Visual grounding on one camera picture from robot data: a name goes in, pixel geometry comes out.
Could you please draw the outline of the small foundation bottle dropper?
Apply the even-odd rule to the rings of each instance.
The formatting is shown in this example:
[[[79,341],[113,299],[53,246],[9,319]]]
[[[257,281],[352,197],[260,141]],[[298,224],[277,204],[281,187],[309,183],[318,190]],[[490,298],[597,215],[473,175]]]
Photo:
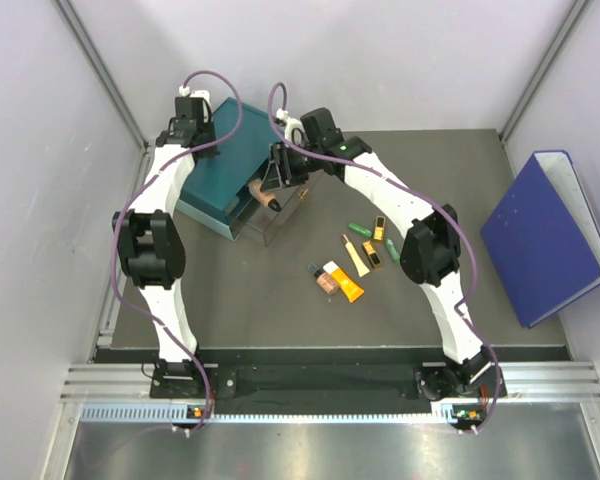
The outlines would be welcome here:
[[[336,280],[327,273],[322,267],[317,266],[316,264],[310,263],[307,266],[309,272],[314,277],[318,286],[327,294],[334,295],[339,291],[339,284]]]

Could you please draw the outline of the teal drawer organizer box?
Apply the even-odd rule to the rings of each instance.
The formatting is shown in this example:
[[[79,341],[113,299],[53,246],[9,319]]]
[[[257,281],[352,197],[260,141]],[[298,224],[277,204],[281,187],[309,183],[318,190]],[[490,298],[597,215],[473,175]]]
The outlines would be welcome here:
[[[298,204],[295,188],[274,193],[279,212],[249,191],[250,180],[264,177],[269,145],[275,140],[267,114],[245,104],[241,126],[218,146],[219,154],[195,157],[176,210],[229,240],[244,234],[270,245]]]

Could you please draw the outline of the foundation bottle black cap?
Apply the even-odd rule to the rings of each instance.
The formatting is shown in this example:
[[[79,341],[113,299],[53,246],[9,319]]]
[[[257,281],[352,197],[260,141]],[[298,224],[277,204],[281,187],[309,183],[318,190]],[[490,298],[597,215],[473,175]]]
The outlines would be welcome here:
[[[248,184],[249,193],[262,206],[278,213],[282,211],[282,206],[273,192],[262,192],[261,179],[253,179]]]

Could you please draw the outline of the clear drawer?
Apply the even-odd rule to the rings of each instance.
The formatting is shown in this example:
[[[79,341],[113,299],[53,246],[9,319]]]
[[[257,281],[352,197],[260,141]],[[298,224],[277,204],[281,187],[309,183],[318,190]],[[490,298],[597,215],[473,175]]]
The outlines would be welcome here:
[[[261,190],[261,179],[252,179],[240,190],[237,205],[229,214],[231,231],[235,237],[244,236],[269,246],[321,176],[321,172],[311,173],[302,185],[266,192]]]

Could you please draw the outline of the beige concealer tube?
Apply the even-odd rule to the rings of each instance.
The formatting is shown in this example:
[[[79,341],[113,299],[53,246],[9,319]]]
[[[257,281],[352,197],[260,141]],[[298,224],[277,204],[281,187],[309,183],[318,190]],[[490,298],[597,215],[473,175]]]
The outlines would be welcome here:
[[[344,247],[357,271],[360,278],[370,273],[370,269],[367,267],[361,256],[358,254],[353,242],[349,239],[346,234],[342,235]]]

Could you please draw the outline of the orange cream tube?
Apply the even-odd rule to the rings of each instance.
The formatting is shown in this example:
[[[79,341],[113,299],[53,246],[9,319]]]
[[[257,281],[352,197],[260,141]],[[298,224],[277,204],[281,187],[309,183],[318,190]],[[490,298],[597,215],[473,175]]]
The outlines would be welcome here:
[[[339,284],[340,289],[350,303],[355,302],[364,293],[364,289],[356,284],[341,268],[335,268],[330,275]]]

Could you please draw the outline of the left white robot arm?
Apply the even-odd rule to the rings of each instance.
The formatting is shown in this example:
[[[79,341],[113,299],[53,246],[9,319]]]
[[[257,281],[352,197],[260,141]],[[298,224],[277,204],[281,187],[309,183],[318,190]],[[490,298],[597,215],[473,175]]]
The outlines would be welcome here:
[[[233,98],[211,108],[209,94],[178,95],[175,113],[155,141],[146,190],[115,213],[116,257],[129,283],[159,318],[153,398],[203,398],[207,374],[182,298],[184,243],[180,212],[220,236],[271,244],[299,205],[299,189],[264,188],[269,147],[276,141],[264,111]]]

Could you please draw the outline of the gold black lipstick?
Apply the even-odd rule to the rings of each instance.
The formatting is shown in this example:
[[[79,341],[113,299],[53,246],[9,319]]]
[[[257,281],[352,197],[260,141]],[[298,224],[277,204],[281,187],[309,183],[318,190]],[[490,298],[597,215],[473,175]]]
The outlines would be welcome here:
[[[377,270],[378,268],[383,266],[382,259],[380,258],[371,240],[363,242],[362,249],[372,270]]]

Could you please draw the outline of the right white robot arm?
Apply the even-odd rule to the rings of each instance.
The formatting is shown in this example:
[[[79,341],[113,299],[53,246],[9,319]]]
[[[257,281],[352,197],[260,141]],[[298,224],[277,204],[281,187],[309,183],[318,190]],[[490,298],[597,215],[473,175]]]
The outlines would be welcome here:
[[[455,209],[434,204],[409,189],[358,136],[347,137],[326,107],[293,118],[278,110],[271,121],[279,138],[265,130],[265,114],[236,132],[221,147],[192,157],[177,205],[207,225],[231,226],[251,201],[280,212],[278,191],[304,185],[323,171],[375,205],[398,229],[399,263],[429,301],[442,338],[445,362],[416,373],[420,392],[430,400],[467,396],[499,376],[494,356],[475,331],[461,287],[460,256],[469,249]]]

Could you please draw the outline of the green lipstick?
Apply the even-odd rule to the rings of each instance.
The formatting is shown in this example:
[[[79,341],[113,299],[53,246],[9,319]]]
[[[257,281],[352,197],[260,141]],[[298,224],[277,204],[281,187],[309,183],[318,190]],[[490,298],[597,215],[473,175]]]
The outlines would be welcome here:
[[[365,227],[363,227],[363,226],[361,226],[361,225],[359,225],[359,224],[357,224],[355,222],[349,222],[348,223],[348,228],[351,231],[353,231],[353,232],[355,232],[355,233],[363,236],[364,238],[371,239],[373,237],[373,233],[372,233],[371,230],[369,230],[369,229],[367,229],[367,228],[365,228]]]
[[[387,238],[385,240],[385,246],[391,256],[392,261],[395,263],[399,263],[400,262],[400,252],[398,251],[395,243],[390,238]]]

